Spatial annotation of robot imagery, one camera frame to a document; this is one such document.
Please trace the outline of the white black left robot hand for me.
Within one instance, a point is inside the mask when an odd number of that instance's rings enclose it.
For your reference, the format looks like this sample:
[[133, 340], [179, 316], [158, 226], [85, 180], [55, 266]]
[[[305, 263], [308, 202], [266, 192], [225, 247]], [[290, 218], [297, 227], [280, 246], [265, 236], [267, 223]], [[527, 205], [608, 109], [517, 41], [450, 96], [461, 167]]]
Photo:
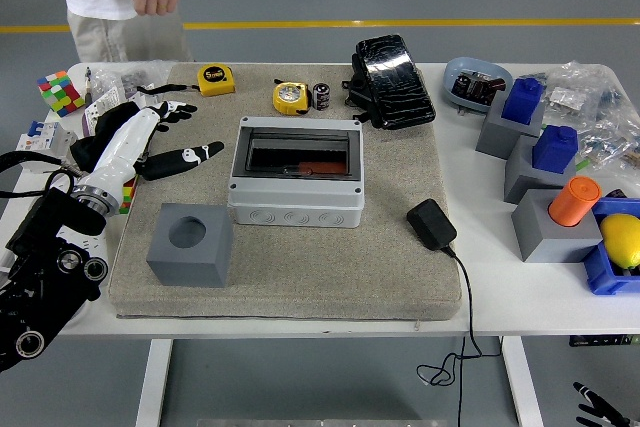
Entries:
[[78, 182], [73, 195], [118, 199], [123, 185], [135, 175], [147, 181], [170, 177], [191, 170], [221, 152], [224, 144], [214, 141], [142, 158], [159, 124], [187, 120], [196, 110], [195, 106], [178, 101], [163, 101], [140, 109], [115, 132], [94, 170]]

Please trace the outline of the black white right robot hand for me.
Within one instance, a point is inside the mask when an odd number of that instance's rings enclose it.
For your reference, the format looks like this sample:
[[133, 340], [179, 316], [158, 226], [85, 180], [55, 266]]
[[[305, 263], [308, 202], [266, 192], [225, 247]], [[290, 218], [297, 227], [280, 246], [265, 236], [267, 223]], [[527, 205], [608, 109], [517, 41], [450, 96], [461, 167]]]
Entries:
[[603, 397], [598, 395], [584, 384], [573, 383], [574, 389], [587, 401], [587, 404], [579, 404], [578, 408], [589, 417], [577, 416], [575, 420], [583, 426], [638, 426], [638, 420], [632, 420], [623, 415]]

